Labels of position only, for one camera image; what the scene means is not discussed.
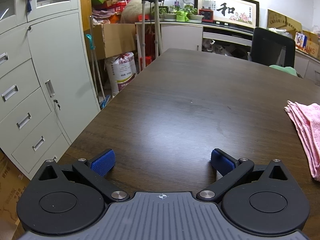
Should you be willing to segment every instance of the chair backrest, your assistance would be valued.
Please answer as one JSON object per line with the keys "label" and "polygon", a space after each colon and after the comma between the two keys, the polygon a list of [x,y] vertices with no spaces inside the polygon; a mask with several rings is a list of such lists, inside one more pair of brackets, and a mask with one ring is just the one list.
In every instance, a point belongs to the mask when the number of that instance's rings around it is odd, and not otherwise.
{"label": "chair backrest", "polygon": [[295,41],[289,37],[256,27],[253,31],[251,61],[266,66],[294,67]]}

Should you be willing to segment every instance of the pink towel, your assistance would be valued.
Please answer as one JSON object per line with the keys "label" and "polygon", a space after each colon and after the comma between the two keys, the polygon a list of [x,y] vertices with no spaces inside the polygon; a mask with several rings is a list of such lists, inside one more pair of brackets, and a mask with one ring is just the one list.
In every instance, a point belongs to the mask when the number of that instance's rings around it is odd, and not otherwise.
{"label": "pink towel", "polygon": [[284,109],[296,126],[309,162],[311,176],[320,181],[320,106],[305,106],[288,101],[288,106]]}

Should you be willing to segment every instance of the tripod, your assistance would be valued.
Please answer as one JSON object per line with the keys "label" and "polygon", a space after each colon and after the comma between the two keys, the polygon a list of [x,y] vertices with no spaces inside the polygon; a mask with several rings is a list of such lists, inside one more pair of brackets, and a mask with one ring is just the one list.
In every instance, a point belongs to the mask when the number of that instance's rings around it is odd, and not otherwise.
{"label": "tripod", "polygon": [[142,69],[146,67],[146,1],[155,4],[155,46],[156,58],[162,54],[162,39],[160,31],[160,18],[159,18],[159,2],[164,0],[142,0]]}

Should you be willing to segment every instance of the dark wood tabletop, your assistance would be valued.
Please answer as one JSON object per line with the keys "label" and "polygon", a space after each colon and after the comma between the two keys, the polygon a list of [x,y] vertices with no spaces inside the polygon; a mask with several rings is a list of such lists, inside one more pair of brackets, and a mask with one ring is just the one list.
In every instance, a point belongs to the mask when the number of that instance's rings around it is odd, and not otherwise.
{"label": "dark wood tabletop", "polygon": [[214,148],[256,164],[281,159],[310,201],[303,232],[320,239],[320,184],[284,111],[288,100],[320,104],[320,87],[253,62],[169,49],[92,120],[59,163],[112,148],[116,165],[106,178],[131,195],[196,194],[217,179],[209,163]]}

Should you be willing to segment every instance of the green cloth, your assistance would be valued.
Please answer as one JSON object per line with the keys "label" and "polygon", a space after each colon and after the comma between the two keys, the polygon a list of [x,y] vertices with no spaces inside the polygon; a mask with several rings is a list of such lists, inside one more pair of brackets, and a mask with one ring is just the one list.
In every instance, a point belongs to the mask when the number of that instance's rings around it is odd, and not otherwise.
{"label": "green cloth", "polygon": [[283,72],[287,72],[288,74],[294,75],[296,77],[298,76],[297,75],[297,71],[292,67],[281,67],[281,66],[278,66],[278,65],[271,65],[269,67],[275,68],[275,69],[283,71]]}
{"label": "green cloth", "polygon": [[187,12],[177,11],[177,22],[188,22],[189,18],[187,17]]}

